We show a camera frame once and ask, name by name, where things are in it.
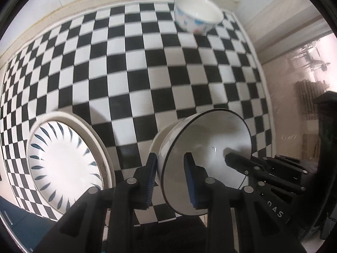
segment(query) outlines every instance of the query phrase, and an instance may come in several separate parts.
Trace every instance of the screw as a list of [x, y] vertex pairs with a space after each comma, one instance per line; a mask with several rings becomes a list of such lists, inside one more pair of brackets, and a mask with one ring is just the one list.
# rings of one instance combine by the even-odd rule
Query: screw
[[243, 190], [246, 192], [246, 193], [253, 193], [254, 189], [250, 186], [246, 186], [243, 188]]
[[205, 183], [213, 184], [213, 183], [215, 183], [215, 180], [214, 180], [214, 178], [212, 178], [212, 177], [207, 177], [207, 178], [205, 179]]
[[137, 182], [137, 179], [136, 178], [129, 178], [129, 179], [126, 180], [126, 182], [128, 184], [135, 184]]
[[98, 191], [98, 188], [97, 188], [97, 187], [90, 187], [89, 190], [88, 190], [88, 192], [89, 192], [90, 194], [96, 194], [97, 191]]

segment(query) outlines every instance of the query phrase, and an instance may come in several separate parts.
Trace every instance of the bowl rim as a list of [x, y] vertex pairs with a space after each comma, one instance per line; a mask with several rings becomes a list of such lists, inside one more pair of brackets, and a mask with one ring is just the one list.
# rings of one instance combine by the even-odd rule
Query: bowl rim
[[167, 198], [166, 198], [166, 195], [165, 195], [165, 191], [164, 191], [164, 172], [165, 172], [165, 167], [166, 167], [166, 163], [167, 163], [167, 160], [168, 160], [168, 157], [173, 149], [173, 146], [175, 145], [176, 141], [178, 140], [178, 138], [180, 137], [180, 135], [184, 132], [184, 130], [191, 124], [193, 123], [196, 119], [200, 118], [201, 116], [207, 114], [207, 113], [210, 113], [210, 112], [213, 112], [213, 111], [227, 111], [227, 112], [231, 112], [233, 113], [234, 115], [238, 116], [245, 124], [245, 126], [247, 127], [247, 130], [248, 130], [248, 133], [249, 133], [249, 138], [250, 138], [250, 145], [251, 145], [251, 133], [250, 133], [250, 130], [249, 130], [249, 127], [248, 125], [246, 124], [245, 120], [239, 115], [237, 114], [236, 112], [232, 111], [232, 110], [229, 110], [229, 109], [226, 109], [226, 108], [214, 108], [214, 109], [210, 109], [210, 110], [206, 110], [204, 112], [201, 112], [199, 115], [195, 116], [192, 120], [190, 120], [182, 129], [181, 131], [177, 134], [177, 136], [175, 137], [175, 139], [173, 140], [167, 154], [166, 154], [166, 157], [165, 157], [165, 160], [164, 160], [164, 164], [163, 164], [163, 168], [161, 170], [162, 172], [162, 178], [160, 179], [160, 187], [161, 187], [161, 191], [163, 193], [163, 197], [164, 197], [164, 200], [166, 202], [166, 204], [174, 211], [176, 212], [177, 214], [179, 215], [185, 215], [185, 214], [182, 214], [180, 212], [178, 212], [176, 209], [174, 209], [171, 204], [168, 202]]
[[191, 14], [189, 13], [186, 13], [184, 10], [182, 10], [178, 5], [177, 5], [177, 0], [174, 0], [174, 5], [179, 8], [179, 10], [181, 10], [182, 12], [184, 12], [185, 15], [187, 15], [188, 17], [192, 18], [192, 19], [195, 19], [195, 20], [200, 20], [200, 21], [203, 21], [204, 23], [208, 23], [208, 24], [219, 24], [223, 19], [224, 19], [224, 16], [223, 16], [223, 11], [221, 10], [221, 8], [215, 4], [212, 0], [203, 0], [203, 1], [206, 1], [208, 2], [210, 5], [212, 5], [212, 7], [214, 9], [216, 9], [219, 13], [219, 21], [216, 23], [216, 22], [210, 22], [210, 21], [206, 21], [205, 19], [201, 19], [201, 18], [196, 18], [194, 16], [192, 16]]
[[[113, 168], [110, 168], [110, 164], [109, 164], [109, 158], [107, 157], [107, 151], [104, 151], [104, 144], [102, 145], [100, 143], [100, 141], [98, 140], [98, 135], [94, 134], [94, 130], [92, 128], [89, 128], [87, 124], [84, 123], [84, 120], [80, 117], [78, 117], [77, 115], [71, 114], [71, 113], [67, 113], [67, 112], [63, 112], [63, 111], [52, 111], [43, 115], [40, 115], [38, 117], [36, 117], [36, 121], [34, 122], [34, 124], [32, 125], [31, 129], [29, 130], [29, 137], [27, 140], [27, 144], [26, 144], [26, 160], [27, 160], [27, 166], [28, 166], [28, 171], [29, 171], [29, 175], [32, 177], [32, 172], [31, 172], [31, 168], [29, 166], [29, 157], [28, 157], [28, 148], [30, 145], [30, 142], [32, 140], [32, 137], [35, 133], [35, 131], [38, 129], [38, 127], [40, 127], [42, 124], [50, 122], [50, 121], [55, 121], [55, 122], [61, 122], [67, 126], [69, 126], [67, 123], [63, 122], [61, 119], [62, 118], [66, 118], [70, 121], [72, 121], [74, 124], [76, 124], [77, 126], [80, 126], [84, 131], [87, 132], [87, 134], [91, 137], [91, 139], [95, 142], [95, 145], [98, 149], [98, 151], [100, 152], [100, 154], [102, 155], [102, 160], [103, 163], [106, 167], [106, 171], [107, 171], [107, 183], [104, 183], [103, 181], [103, 177], [102, 177], [102, 185], [103, 185], [103, 189], [105, 186], [107, 186], [108, 188], [114, 187], [116, 186], [116, 177], [115, 177], [115, 172], [113, 170]], [[78, 133], [77, 130], [75, 130], [73, 127], [69, 126], [70, 128], [72, 128], [81, 138], [82, 136]], [[102, 171], [101, 169], [98, 167], [98, 170], [102, 176]], [[60, 213], [61, 215], [63, 215], [64, 213], [60, 212], [59, 210], [57, 210], [55, 207], [53, 207], [46, 199], [45, 197], [41, 194], [40, 189], [37, 187], [36, 183], [33, 181], [34, 183], [34, 187], [36, 188], [36, 191], [41, 195], [41, 197], [46, 201], [46, 203], [56, 212]]]

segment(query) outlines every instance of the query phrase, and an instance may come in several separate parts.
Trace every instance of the plate with blue leaf pattern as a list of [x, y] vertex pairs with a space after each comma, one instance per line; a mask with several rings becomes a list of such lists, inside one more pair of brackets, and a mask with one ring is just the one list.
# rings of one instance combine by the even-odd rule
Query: plate with blue leaf pattern
[[103, 189], [103, 178], [90, 148], [68, 125], [41, 124], [31, 134], [27, 158], [35, 186], [60, 213], [90, 187]]

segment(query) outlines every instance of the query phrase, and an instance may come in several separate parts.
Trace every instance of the checkered tablecloth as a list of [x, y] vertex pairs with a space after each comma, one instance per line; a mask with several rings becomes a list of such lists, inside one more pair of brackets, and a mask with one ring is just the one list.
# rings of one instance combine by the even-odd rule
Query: checkered tablecloth
[[[18, 204], [60, 214], [36, 191], [25, 145], [37, 116], [73, 112], [101, 137], [117, 182], [146, 163], [152, 139], [179, 118], [229, 108], [247, 123], [254, 155], [271, 155], [272, 134], [259, 70], [229, 12], [207, 36], [183, 32], [172, 2], [134, 2], [76, 16], [46, 30], [8, 62], [0, 105], [7, 174]], [[175, 219], [160, 188], [136, 224]]]

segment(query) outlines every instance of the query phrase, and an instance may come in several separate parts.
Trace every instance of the white bowl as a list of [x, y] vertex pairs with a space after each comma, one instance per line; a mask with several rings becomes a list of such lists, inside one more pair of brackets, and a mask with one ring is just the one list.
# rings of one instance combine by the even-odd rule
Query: white bowl
[[178, 26], [195, 34], [205, 34], [223, 20], [223, 12], [210, 0], [174, 0]]
[[203, 215], [189, 198], [184, 155], [191, 152], [196, 165], [228, 187], [239, 188], [245, 175], [228, 167], [225, 156], [235, 152], [251, 157], [251, 138], [244, 120], [235, 112], [212, 109], [179, 122], [165, 137], [158, 154], [158, 177], [166, 203], [178, 214]]
[[76, 115], [51, 112], [38, 117], [30, 131], [26, 156], [37, 191], [61, 214], [88, 188], [116, 185], [102, 140]]

